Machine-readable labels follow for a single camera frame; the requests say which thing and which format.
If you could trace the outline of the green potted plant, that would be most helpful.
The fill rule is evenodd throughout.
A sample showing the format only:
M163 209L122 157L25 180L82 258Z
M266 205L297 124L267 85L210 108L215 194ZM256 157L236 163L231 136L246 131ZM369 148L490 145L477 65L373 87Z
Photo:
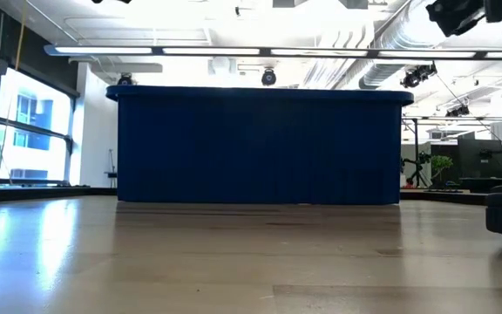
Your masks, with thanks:
M437 184L441 181L441 174L453 166L452 158L445 155L431 156L431 182Z

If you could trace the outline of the large glass window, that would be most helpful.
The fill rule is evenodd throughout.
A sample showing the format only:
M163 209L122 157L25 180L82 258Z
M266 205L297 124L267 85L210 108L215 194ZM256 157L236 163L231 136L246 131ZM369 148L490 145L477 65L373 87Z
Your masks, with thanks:
M0 76L0 185L69 180L74 105L22 72Z

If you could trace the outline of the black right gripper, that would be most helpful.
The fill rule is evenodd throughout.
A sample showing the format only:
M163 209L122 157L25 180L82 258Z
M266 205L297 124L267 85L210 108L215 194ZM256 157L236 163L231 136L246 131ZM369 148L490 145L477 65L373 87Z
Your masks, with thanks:
M485 16L484 0L435 0L425 9L446 37L466 33Z

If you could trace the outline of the thin black stand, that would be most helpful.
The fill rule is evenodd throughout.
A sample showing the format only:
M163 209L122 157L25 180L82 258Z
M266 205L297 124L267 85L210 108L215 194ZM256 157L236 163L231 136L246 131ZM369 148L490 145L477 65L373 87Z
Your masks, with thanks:
M110 181L110 188L117 187L117 168L113 158L113 150L111 148L108 149L108 157L110 161L110 169L105 172L108 180Z

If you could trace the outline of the thin black pole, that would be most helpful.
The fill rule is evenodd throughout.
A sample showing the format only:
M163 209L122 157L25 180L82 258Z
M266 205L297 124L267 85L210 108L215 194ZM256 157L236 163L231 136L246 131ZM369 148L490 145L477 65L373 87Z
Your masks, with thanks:
M417 119L412 119L413 125L414 125L414 145L415 145L415 176L416 176L416 188L419 187L420 185L420 174L419 174L419 142L418 142L418 122Z

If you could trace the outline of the silver ventilation duct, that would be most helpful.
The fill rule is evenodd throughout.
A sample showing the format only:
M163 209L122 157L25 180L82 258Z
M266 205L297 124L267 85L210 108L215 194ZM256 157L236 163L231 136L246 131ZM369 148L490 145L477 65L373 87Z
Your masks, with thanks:
M424 49L438 45L440 36L431 36L423 28L431 25L426 6L431 0L399 0L403 5L390 21L375 32L370 48ZM316 59L299 84L306 89L359 88L376 90L383 82L402 70L396 60L388 64L371 59Z

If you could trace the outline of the long linear ceiling light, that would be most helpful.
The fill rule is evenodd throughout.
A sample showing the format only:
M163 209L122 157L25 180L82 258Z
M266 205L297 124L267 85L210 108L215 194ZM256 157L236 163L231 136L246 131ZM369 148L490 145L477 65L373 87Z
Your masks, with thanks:
M461 116L461 117L440 117L440 116L402 116L401 119L416 119L423 121L491 121L502 122L502 117L491 116Z
M360 49L360 48L281 48L216 46L98 46L52 45L44 47L50 56L167 56L167 57L236 57L236 58L353 58L380 60L428 61L502 61L501 50L443 49Z

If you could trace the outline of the blue plastic bin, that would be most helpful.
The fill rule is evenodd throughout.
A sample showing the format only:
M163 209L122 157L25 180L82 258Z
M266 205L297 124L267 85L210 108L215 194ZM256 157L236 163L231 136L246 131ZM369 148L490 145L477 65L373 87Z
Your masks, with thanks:
M387 205L409 92L115 85L121 201Z

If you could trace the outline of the black background table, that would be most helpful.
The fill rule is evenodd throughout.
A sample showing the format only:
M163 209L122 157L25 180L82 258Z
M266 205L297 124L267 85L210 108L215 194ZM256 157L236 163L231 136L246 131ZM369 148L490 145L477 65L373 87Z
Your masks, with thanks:
M502 186L502 178L460 178L460 188L471 193L489 193L492 188Z

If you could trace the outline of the black partition panel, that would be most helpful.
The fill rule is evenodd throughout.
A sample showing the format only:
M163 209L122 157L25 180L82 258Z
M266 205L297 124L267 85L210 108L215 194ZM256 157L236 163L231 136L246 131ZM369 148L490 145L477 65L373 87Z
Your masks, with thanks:
M465 178L502 178L502 147L498 140L466 140L458 144L431 145L431 154L449 157L452 166L438 179L459 181Z

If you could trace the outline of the black track spotlights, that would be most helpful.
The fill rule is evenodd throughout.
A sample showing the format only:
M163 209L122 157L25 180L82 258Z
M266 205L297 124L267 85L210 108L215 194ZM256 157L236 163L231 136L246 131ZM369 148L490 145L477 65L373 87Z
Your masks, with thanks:
M415 88L431 76L438 73L435 63L430 65L417 65L405 72L400 85L404 88Z
M469 106L460 105L448 110L445 116L449 118L456 118L456 117L467 116L469 114L470 114Z

